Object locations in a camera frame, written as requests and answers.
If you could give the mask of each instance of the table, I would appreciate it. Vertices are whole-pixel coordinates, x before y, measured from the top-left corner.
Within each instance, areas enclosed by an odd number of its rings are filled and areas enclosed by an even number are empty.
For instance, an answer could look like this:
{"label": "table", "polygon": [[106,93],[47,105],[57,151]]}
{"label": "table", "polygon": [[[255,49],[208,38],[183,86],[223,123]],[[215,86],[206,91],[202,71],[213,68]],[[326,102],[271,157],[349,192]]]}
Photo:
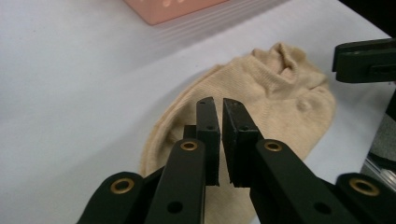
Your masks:
{"label": "table", "polygon": [[386,38],[338,1],[231,0],[157,25],[121,0],[0,3],[0,218],[74,223],[100,183],[137,172],[149,131],[216,63],[278,41],[329,76],[338,106],[304,161],[358,172],[394,86],[338,83],[336,45]]}

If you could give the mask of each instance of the robotic claw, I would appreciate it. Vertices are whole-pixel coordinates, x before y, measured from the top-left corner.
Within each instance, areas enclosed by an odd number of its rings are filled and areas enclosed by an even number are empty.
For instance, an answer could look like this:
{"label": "robotic claw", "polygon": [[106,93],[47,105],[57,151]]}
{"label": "robotic claw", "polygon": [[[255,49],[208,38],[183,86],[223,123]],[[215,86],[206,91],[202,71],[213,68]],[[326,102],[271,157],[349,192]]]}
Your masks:
{"label": "robotic claw", "polygon": [[[185,126],[163,168],[109,177],[78,223],[203,223],[205,186],[219,185],[220,137],[213,98],[196,106],[197,124]],[[231,182],[250,188],[261,223],[396,223],[390,189],[361,174],[321,180],[286,144],[265,139],[232,99],[223,100],[222,142]]]}

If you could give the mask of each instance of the pink plastic basket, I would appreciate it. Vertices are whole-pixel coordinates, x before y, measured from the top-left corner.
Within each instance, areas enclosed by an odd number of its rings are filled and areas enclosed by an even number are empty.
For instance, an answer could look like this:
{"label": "pink plastic basket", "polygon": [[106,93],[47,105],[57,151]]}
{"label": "pink plastic basket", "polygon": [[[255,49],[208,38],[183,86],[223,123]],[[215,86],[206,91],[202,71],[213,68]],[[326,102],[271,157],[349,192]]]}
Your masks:
{"label": "pink plastic basket", "polygon": [[228,0],[124,0],[148,24],[186,15],[193,11],[211,7]]}

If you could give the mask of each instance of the tan fabric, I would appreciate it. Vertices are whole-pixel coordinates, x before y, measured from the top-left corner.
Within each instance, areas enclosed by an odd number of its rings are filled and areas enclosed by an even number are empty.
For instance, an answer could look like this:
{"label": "tan fabric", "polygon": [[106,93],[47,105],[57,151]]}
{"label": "tan fabric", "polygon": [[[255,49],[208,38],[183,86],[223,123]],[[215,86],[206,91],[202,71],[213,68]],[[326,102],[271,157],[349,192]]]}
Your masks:
{"label": "tan fabric", "polygon": [[[215,99],[219,122],[222,99],[240,101],[265,138],[285,142],[301,159],[327,131],[335,109],[326,76],[300,49],[283,43],[269,51],[254,49],[248,56],[215,66],[176,98],[148,138],[142,175],[165,165],[184,125],[195,124],[196,102],[208,96]],[[219,182],[219,188],[206,188],[205,223],[249,223],[255,211],[248,189],[235,189],[229,183],[222,146]]]}

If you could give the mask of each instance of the cloth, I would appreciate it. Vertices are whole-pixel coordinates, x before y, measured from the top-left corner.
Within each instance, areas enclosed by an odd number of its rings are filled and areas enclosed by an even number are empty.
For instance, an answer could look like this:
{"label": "cloth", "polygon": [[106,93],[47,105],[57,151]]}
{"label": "cloth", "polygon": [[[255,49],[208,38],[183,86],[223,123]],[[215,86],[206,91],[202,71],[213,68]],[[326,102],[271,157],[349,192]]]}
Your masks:
{"label": "cloth", "polygon": [[[302,50],[284,43],[269,51],[216,65],[194,81],[167,108],[154,126],[142,153],[140,173],[149,175],[166,164],[172,145],[182,138],[183,127],[195,124],[195,104],[212,96],[221,127],[222,99],[242,102],[264,138],[285,142],[304,159],[328,130],[335,100],[325,75]],[[224,149],[220,149],[220,187],[206,187],[205,223],[249,223],[255,210],[248,189],[230,184]]]}

